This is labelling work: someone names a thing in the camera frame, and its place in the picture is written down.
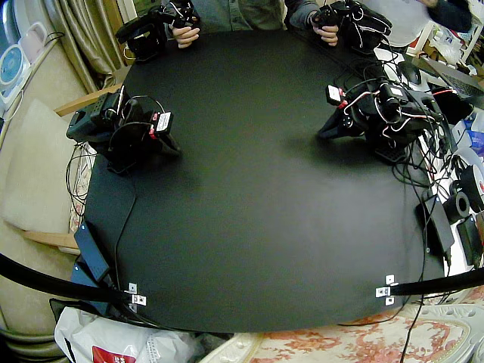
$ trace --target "chair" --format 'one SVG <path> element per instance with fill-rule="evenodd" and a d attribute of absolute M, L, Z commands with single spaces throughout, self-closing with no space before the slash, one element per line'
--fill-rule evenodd
<path fill-rule="evenodd" d="M 56 110 L 39 100 L 31 103 L 8 168 L 0 206 L 3 219 L 22 230 L 25 238 L 79 254 L 73 237 L 76 228 L 69 226 L 75 212 L 65 178 L 75 142 L 66 137 L 67 123 L 61 116 L 96 102 L 99 96 L 120 86 L 94 92 Z"/>
<path fill-rule="evenodd" d="M 407 306 L 391 321 L 362 327 L 331 325 L 277 333 L 236 334 L 201 363 L 398 362 L 417 309 L 417 306 Z M 392 312 L 386 312 L 355 323 L 391 316 Z M 484 287 L 465 290 L 453 304 L 424 306 L 412 330 L 405 357 L 417 362 L 465 363 L 477 349 L 473 361 L 484 361 L 483 321 Z"/>

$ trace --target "beige cushion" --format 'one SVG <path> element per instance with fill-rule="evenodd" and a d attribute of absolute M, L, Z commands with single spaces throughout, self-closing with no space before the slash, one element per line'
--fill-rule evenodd
<path fill-rule="evenodd" d="M 75 144 L 66 137 L 67 127 L 41 101 L 31 103 L 8 169 L 0 206 L 5 221 L 26 231 L 67 233 L 70 197 L 65 172 Z"/>

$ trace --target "human hand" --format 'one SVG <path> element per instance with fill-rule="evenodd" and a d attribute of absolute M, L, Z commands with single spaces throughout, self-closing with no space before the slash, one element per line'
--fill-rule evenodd
<path fill-rule="evenodd" d="M 312 30 L 318 34 L 324 42 L 332 47 L 335 47 L 336 44 L 338 44 L 338 26 L 322 26 L 321 29 L 319 29 L 319 16 L 316 15 L 316 11 L 309 15 L 309 21 L 311 22 Z"/>
<path fill-rule="evenodd" d="M 422 4 L 427 6 L 428 8 L 434 8 L 439 3 L 439 0 L 417 0 L 417 1 L 421 2 Z"/>
<path fill-rule="evenodd" d="M 321 29 L 317 26 L 313 26 L 312 29 L 331 47 L 336 47 L 338 44 L 338 26 L 323 26 Z"/>
<path fill-rule="evenodd" d="M 177 41 L 180 49 L 189 47 L 199 37 L 198 32 L 200 28 L 192 29 L 190 26 L 186 26 L 185 28 L 179 29 L 170 26 L 170 29 L 173 31 L 173 37 Z"/>

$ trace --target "white fan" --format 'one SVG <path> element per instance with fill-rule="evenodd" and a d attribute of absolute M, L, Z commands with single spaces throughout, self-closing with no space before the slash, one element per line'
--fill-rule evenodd
<path fill-rule="evenodd" d="M 12 105 L 30 72 L 30 63 L 22 48 L 18 44 L 10 46 L 0 58 L 0 106 L 4 110 Z"/>

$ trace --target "red logo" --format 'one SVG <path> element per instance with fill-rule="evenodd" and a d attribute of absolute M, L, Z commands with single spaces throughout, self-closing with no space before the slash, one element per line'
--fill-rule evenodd
<path fill-rule="evenodd" d="M 92 360 L 94 363 L 136 363 L 129 355 L 111 353 L 97 346 L 92 346 Z"/>

